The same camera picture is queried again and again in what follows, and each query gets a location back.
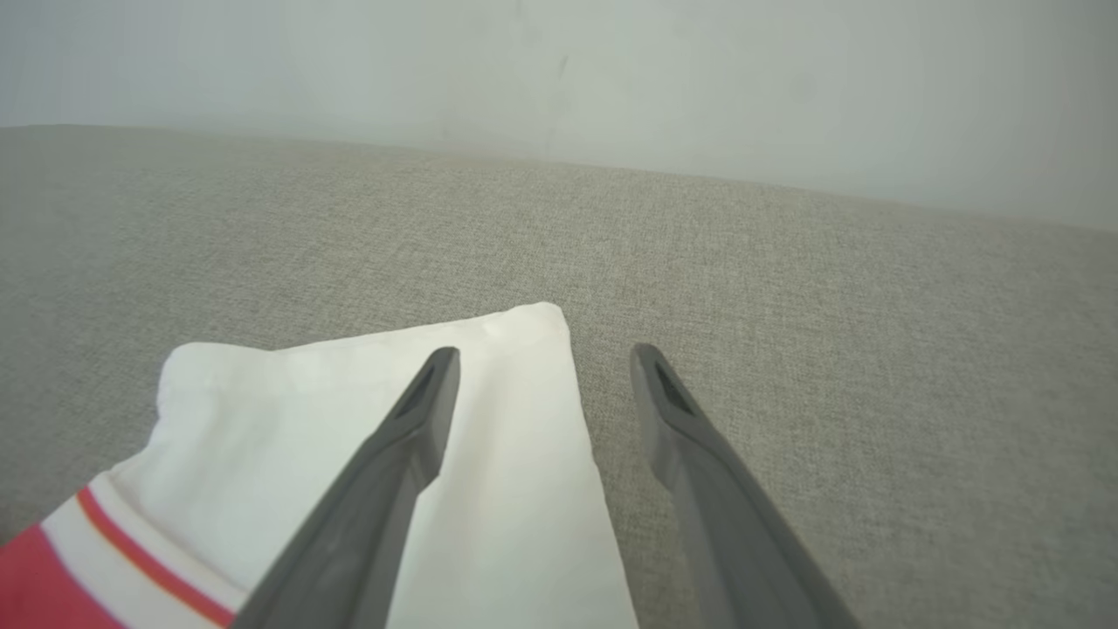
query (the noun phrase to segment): white stripe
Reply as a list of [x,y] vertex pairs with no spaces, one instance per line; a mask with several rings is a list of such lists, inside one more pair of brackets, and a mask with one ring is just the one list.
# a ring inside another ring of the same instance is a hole
[[140,572],[94,528],[76,498],[45,520],[42,531],[78,585],[125,627],[215,627]]
[[108,518],[176,576],[225,609],[240,609],[247,598],[245,591],[183,552],[141,517],[116,490],[110,474],[100,474],[89,483],[89,490]]

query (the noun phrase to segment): folded cloth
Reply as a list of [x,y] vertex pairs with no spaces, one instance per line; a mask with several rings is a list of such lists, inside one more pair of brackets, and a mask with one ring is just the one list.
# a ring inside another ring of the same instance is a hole
[[462,380],[392,628],[635,628],[562,312],[176,350],[135,457],[0,550],[0,626],[227,626],[435,350]]

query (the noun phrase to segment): white wall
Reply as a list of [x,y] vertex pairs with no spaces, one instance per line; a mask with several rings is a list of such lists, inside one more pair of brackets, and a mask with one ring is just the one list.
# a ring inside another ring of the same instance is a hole
[[442,147],[1118,229],[1115,0],[0,1],[0,125]]

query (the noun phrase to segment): gray fabric surface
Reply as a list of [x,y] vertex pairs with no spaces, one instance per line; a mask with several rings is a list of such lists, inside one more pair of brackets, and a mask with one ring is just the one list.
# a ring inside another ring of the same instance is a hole
[[865,627],[1118,622],[1118,234],[345,144],[0,130],[0,537],[143,446],[179,344],[540,299],[643,627],[699,620],[638,341]]

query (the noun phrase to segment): red stripe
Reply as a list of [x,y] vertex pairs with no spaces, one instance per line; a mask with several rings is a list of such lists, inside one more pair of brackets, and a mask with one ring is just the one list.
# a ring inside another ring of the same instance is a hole
[[97,504],[97,499],[93,497],[93,492],[89,492],[88,487],[83,487],[77,493],[77,502],[82,505],[82,511],[85,512],[86,517],[97,527],[97,531],[101,532],[105,540],[108,540],[113,546],[116,546],[117,551],[129,557],[129,561],[158,583],[160,588],[167,590],[219,627],[228,627],[233,623],[234,613],[231,611],[216,603],[212,599],[196,590],[193,585],[179,579],[170,570],[163,568],[163,564],[159,563],[140,544],[136,544],[129,537],[129,534],[124,533],[121,527],[116,526],[116,523],[110,520],[101,508],[101,505]]
[[0,549],[0,627],[123,629],[74,581],[39,525]]

